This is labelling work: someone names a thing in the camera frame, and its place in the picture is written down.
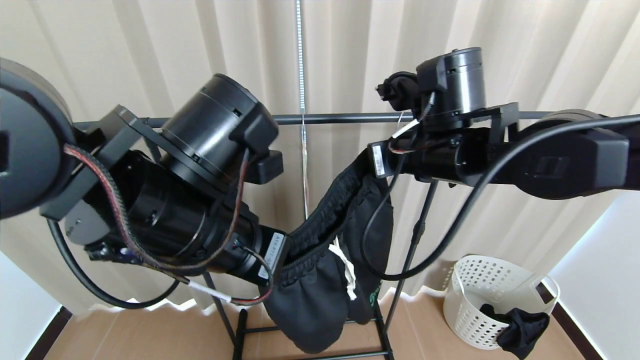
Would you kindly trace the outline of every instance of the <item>garment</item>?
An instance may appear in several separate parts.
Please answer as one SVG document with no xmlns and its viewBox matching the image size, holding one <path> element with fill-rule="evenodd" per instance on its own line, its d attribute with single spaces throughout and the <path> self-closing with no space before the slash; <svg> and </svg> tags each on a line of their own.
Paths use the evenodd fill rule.
<svg viewBox="0 0 640 360">
<path fill-rule="evenodd" d="M 309 219 L 289 235 L 292 245 L 285 265 L 264 305 L 302 351 L 315 354 L 328 348 L 340 338 L 348 318 L 367 323 L 373 317 L 372 302 L 381 281 L 362 262 L 360 239 L 387 190 L 386 179 L 372 176 L 363 152 L 335 178 Z M 368 255 L 378 270 L 387 267 L 392 230 L 393 209 L 388 201 L 367 235 Z M 347 293 L 345 263 L 328 250 L 334 243 L 353 264 L 355 300 Z"/>
<path fill-rule="evenodd" d="M 546 313 L 530 314 L 516 307 L 506 314 L 496 314 L 489 304 L 482 305 L 480 311 L 494 320 L 509 324 L 496 341 L 503 350 L 513 353 L 520 360 L 529 355 L 549 326 L 549 315 Z"/>
</svg>

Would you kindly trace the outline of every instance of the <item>clothing rack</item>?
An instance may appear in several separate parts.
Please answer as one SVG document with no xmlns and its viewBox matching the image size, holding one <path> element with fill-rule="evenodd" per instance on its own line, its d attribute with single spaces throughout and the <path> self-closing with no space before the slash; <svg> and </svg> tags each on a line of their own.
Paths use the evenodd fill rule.
<svg viewBox="0 0 640 360">
<path fill-rule="evenodd" d="M 545 115 L 549 114 L 547 111 L 521 111 L 520 119 L 542 119 Z M 278 125 L 301 125 L 302 117 L 301 115 L 275 115 L 274 120 L 278 122 Z M 147 118 L 145 122 L 150 127 L 162 127 L 164 123 L 169 120 L 169 118 Z M 357 123 L 380 123 L 380 122 L 399 122 L 399 121 L 411 121 L 412 115 L 411 113 L 347 113 L 347 114 L 320 114 L 320 115 L 305 115 L 305 124 L 306 125 L 316 125 L 316 124 L 357 124 Z M 79 122 L 75 123 L 78 129 L 84 130 L 88 129 L 93 122 Z M 415 251 L 420 242 L 420 237 L 422 236 L 421 229 L 424 229 L 424 222 L 429 212 L 429 208 L 431 207 L 431 203 L 433 201 L 433 197 L 435 195 L 436 189 L 438 186 L 438 181 L 434 181 L 429 186 L 429 191 L 427 192 L 426 200 L 420 212 L 420 217 L 416 226 L 413 228 L 413 235 L 411 238 L 411 243 L 409 246 L 409 250 L 407 252 L 406 258 L 404 260 L 403 272 L 409 270 L 411 267 L 411 262 L 413 260 L 413 256 L 415 255 Z M 205 283 L 208 287 L 212 289 L 216 289 L 215 284 L 213 283 L 213 279 L 209 273 L 203 274 Z M 372 356 L 384 356 L 385 360 L 394 360 L 394 353 L 389 342 L 388 338 L 388 330 L 391 325 L 391 321 L 393 319 L 394 313 L 396 311 L 397 303 L 400 300 L 400 294 L 402 294 L 402 290 L 404 287 L 405 280 L 400 280 L 396 287 L 396 292 L 394 294 L 394 298 L 391 301 L 391 308 L 389 309 L 389 313 L 387 314 L 387 321 L 385 321 L 382 312 L 380 310 L 380 305 L 378 302 L 374 304 L 374 318 L 371 319 L 372 322 L 375 322 L 376 328 L 378 330 L 378 336 L 380 337 L 380 343 L 382 350 L 374 351 L 374 352 L 355 352 L 344 355 L 336 355 L 336 356 L 320 356 L 320 357 L 311 357 L 307 358 L 307 360 L 343 360 L 343 359 L 358 359 L 364 357 L 372 357 Z M 220 313 L 220 318 L 222 319 L 223 325 L 225 326 L 227 333 L 229 335 L 229 339 L 231 340 L 234 346 L 234 354 L 232 360 L 242 360 L 243 358 L 243 350 L 244 350 L 244 339 L 245 336 L 260 332 L 268 332 L 268 331 L 278 331 L 279 328 L 277 326 L 272 327 L 256 327 L 256 328 L 247 328 L 246 322 L 248 318 L 248 313 L 245 309 L 240 310 L 240 314 L 238 317 L 238 324 L 236 330 L 234 331 L 233 326 L 231 326 L 231 322 L 229 321 L 229 317 L 227 316 L 227 312 L 225 308 L 222 306 L 222 301 L 216 297 L 212 297 L 213 302 L 216 305 L 216 309 Z"/>
</svg>

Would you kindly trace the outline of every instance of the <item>white plastic basket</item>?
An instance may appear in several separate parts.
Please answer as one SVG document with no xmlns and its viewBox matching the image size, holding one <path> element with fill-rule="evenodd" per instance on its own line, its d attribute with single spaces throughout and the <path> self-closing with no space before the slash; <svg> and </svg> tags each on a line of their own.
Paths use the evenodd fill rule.
<svg viewBox="0 0 640 360">
<path fill-rule="evenodd" d="M 544 279 L 556 297 L 545 303 L 536 290 Z M 491 304 L 496 313 L 505 314 L 514 307 L 528 313 L 547 313 L 556 305 L 560 287 L 546 275 L 534 274 L 504 260 L 469 255 L 454 266 L 444 300 L 444 317 L 453 332 L 469 345 L 484 350 L 499 348 L 496 338 L 508 324 L 480 312 Z"/>
</svg>

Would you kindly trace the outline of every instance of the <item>wooden floor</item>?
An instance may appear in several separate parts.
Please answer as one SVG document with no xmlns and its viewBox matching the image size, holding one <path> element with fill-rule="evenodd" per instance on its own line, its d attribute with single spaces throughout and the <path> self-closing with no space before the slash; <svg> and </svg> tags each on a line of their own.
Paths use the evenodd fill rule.
<svg viewBox="0 0 640 360">
<path fill-rule="evenodd" d="M 386 314 L 391 294 L 381 303 Z M 228 312 L 237 322 L 237 311 Z M 270 326 L 273 322 L 263 307 L 249 310 L 248 327 Z M 404 297 L 389 330 L 389 339 L 397 360 L 414 359 L 505 359 L 516 357 L 502 350 L 472 348 L 451 332 L 442 315 L 442 299 L 426 294 Z M 339 341 L 323 355 L 377 351 L 380 341 L 375 324 L 346 325 Z M 231 360 L 232 345 L 220 316 L 203 313 L 197 307 L 185 311 L 173 306 L 156 310 L 95 310 L 84 318 L 73 317 L 46 357 L 46 360 L 70 359 L 222 359 Z M 281 332 L 247 335 L 244 360 L 300 359 L 313 357 L 301 353 Z M 582 359 L 569 337 L 552 318 L 551 325 L 527 360 Z M 383 357 L 370 357 L 380 360 Z"/>
</svg>

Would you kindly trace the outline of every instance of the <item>curtain fold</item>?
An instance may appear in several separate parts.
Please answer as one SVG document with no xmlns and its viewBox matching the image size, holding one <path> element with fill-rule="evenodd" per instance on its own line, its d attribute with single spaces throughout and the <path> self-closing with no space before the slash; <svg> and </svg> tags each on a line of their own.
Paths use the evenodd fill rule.
<svg viewBox="0 0 640 360">
<path fill-rule="evenodd" d="M 301 8 L 307 113 L 391 111 L 377 84 L 469 46 L 483 48 L 488 105 L 518 101 L 521 110 L 586 108 L 612 116 L 640 111 L 638 0 L 302 0 Z M 296 32 L 294 0 L 4 0 L 0 55 L 48 79 L 74 121 L 98 120 L 116 104 L 141 117 L 170 117 L 216 72 L 237 80 L 271 113 L 298 113 Z M 367 143 L 395 128 L 308 126 L 310 209 Z M 283 152 L 285 173 L 248 185 L 244 199 L 261 223 L 292 231 L 304 220 L 300 127 L 282 126 L 272 148 Z M 397 182 L 388 272 L 403 264 L 428 186 L 410 176 Z M 438 188 L 414 265 L 440 241 L 469 191 Z M 489 186 L 439 264 L 405 290 L 439 287 L 442 269 L 471 253 L 548 272 L 615 196 L 549 201 Z M 37 212 L 0 226 L 0 250 L 63 305 L 80 313 L 97 302 L 66 268 Z M 147 300 L 171 283 L 150 270 L 91 262 L 71 247 L 92 279 L 122 299 Z M 227 275 L 214 280 L 224 292 L 256 293 Z M 170 300 L 193 296 L 181 286 Z M 211 303 L 200 295 L 196 301 Z"/>
</svg>

